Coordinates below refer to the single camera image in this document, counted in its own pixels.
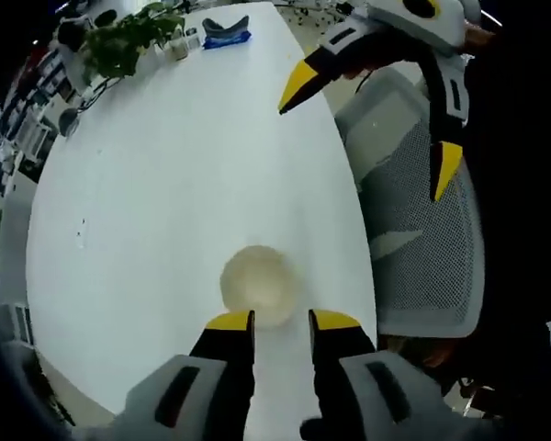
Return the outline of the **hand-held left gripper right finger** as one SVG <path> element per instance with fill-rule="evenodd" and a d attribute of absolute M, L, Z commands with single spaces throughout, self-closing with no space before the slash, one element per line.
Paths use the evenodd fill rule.
<path fill-rule="evenodd" d="M 357 319 L 309 310 L 314 390 L 331 440 L 448 440 L 450 409 L 435 381 L 377 351 Z"/>

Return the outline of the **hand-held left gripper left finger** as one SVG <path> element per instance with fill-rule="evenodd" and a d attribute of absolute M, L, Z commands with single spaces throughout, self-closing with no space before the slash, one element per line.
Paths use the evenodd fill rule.
<path fill-rule="evenodd" d="M 254 394 L 253 311 L 223 313 L 138 383 L 118 417 L 120 440 L 242 440 Z"/>

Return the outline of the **person's left hand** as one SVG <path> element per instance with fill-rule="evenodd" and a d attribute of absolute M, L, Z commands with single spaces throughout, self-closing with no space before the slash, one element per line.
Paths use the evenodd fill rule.
<path fill-rule="evenodd" d="M 344 429 L 332 419 L 312 417 L 301 423 L 299 436 L 305 441 L 342 441 Z"/>

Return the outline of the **person's right hand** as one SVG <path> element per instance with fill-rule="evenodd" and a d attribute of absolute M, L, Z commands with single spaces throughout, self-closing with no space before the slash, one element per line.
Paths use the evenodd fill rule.
<path fill-rule="evenodd" d="M 458 52 L 478 57 L 489 51 L 499 49 L 501 44 L 500 34 L 488 31 L 479 25 L 466 22 L 464 42 L 458 49 Z"/>

